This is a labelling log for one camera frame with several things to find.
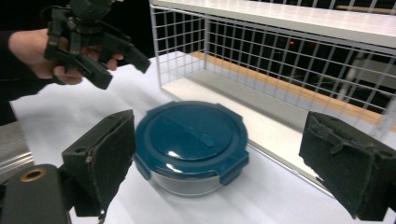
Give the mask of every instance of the wire grid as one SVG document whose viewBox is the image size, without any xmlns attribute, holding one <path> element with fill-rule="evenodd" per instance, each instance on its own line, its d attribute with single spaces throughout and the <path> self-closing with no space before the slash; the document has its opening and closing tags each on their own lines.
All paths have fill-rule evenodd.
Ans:
<svg viewBox="0 0 396 224">
<path fill-rule="evenodd" d="M 251 0 L 299 7 L 317 7 L 331 10 L 359 11 L 396 15 L 396 3 L 393 0 Z"/>
<path fill-rule="evenodd" d="M 378 139 L 395 131 L 396 49 L 170 8 L 151 15 L 160 85 L 209 70 L 305 111 L 369 124 L 363 131 Z"/>
</svg>

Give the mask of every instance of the human hand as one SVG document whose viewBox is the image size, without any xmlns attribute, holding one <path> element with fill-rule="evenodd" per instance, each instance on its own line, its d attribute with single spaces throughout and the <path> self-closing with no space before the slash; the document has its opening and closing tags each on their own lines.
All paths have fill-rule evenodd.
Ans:
<svg viewBox="0 0 396 224">
<path fill-rule="evenodd" d="M 65 84 L 75 85 L 81 82 L 82 74 L 76 69 L 65 71 L 64 66 L 57 65 L 57 61 L 49 61 L 44 58 L 44 52 L 47 47 L 48 36 L 47 29 L 20 31 L 11 35 L 8 40 L 10 51 L 23 63 L 25 63 L 39 78 L 53 78 L 56 76 Z M 63 47 L 66 48 L 67 41 L 64 41 Z M 93 58 L 99 57 L 98 48 L 84 48 L 82 53 L 89 54 Z M 114 54 L 106 67 L 115 71 L 117 69 L 117 60 L 121 60 L 121 54 Z"/>
</svg>

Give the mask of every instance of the white wire shelf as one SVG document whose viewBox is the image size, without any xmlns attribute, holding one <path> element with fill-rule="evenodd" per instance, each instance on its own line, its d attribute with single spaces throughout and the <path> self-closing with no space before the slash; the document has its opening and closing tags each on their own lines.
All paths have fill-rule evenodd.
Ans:
<svg viewBox="0 0 396 224">
<path fill-rule="evenodd" d="M 152 0 L 152 4 L 396 48 L 396 17 L 390 15 L 248 0 Z"/>
</svg>

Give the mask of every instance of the food container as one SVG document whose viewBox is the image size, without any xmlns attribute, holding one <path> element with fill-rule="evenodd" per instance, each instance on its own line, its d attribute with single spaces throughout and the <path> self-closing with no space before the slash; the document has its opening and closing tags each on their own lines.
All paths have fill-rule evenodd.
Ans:
<svg viewBox="0 0 396 224">
<path fill-rule="evenodd" d="M 180 196 L 226 186 L 248 164 L 242 117 L 222 105 L 172 102 L 150 110 L 136 129 L 134 161 L 145 179 Z"/>
</svg>

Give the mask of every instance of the blue lid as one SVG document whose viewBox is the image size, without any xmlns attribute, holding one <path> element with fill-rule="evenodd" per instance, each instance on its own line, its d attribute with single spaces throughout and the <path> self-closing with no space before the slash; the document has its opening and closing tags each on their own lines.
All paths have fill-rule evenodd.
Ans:
<svg viewBox="0 0 396 224">
<path fill-rule="evenodd" d="M 171 102 L 153 110 L 136 129 L 136 167 L 177 179 L 219 175 L 227 185 L 248 164 L 242 117 L 222 105 Z"/>
</svg>

